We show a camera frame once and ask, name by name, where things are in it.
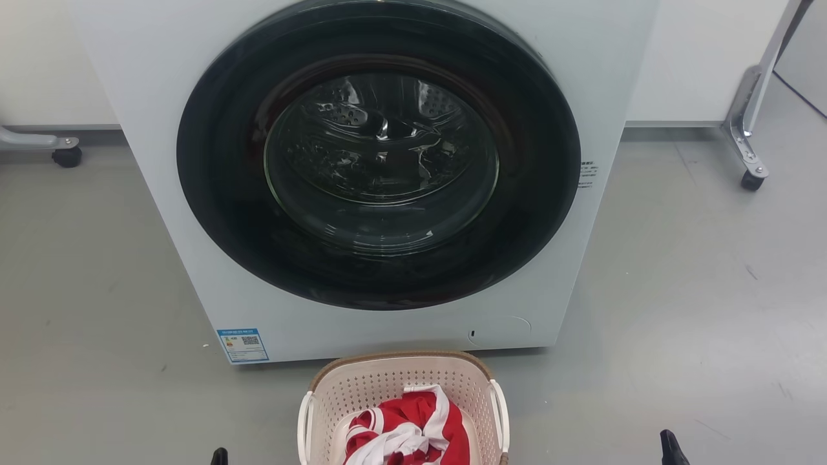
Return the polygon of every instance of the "laundry basket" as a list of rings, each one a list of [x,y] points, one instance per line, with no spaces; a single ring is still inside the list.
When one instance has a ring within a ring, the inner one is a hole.
[[[471,465],[507,465],[509,411],[500,385],[464,352],[391,352],[342,358],[310,383],[299,410],[302,465],[342,465],[351,420],[401,397],[406,386],[438,384],[462,412]]]

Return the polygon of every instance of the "metal stand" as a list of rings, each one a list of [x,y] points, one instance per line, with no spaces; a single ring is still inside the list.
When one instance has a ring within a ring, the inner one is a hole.
[[[752,133],[744,127],[744,114],[747,112],[749,101],[755,93],[756,84],[758,84],[760,78],[761,65],[752,66],[743,74],[741,85],[739,85],[738,92],[735,94],[735,100],[732,102],[732,107],[729,108],[729,114],[727,114],[722,126],[727,139],[732,142],[733,148],[739,154],[741,162],[747,169],[743,174],[743,178],[741,178],[741,186],[747,190],[758,190],[769,176],[769,170],[755,154],[747,140],[747,137],[752,136]]]
[[[18,134],[0,126],[0,151],[54,150],[52,160],[64,168],[80,165],[82,152],[78,142],[77,137]]]

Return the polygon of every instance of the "front-load washer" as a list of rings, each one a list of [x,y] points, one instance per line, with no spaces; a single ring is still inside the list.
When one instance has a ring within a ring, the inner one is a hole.
[[[70,0],[232,363],[554,344],[657,0]]]

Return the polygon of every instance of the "clothes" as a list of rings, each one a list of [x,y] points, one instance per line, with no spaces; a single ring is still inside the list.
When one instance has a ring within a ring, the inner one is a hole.
[[[365,410],[347,432],[344,465],[469,465],[462,413],[440,386],[405,388]]]

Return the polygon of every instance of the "metal leg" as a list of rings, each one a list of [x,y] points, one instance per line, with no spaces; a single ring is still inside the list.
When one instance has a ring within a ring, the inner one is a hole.
[[[756,84],[760,78],[761,65],[752,66],[743,74],[743,80],[741,80],[741,85],[735,94],[735,100],[732,102],[732,107],[730,107],[729,114],[722,127],[727,139],[732,142],[735,152],[747,169],[741,179],[741,185],[749,190],[758,190],[764,179],[769,176],[769,170],[755,154],[747,140],[747,137],[752,136],[752,133],[747,132],[743,125],[744,114],[747,111],[750,99],[756,91]]]
[[[77,146],[78,142],[77,137],[18,134],[0,126],[0,151],[70,149]]]

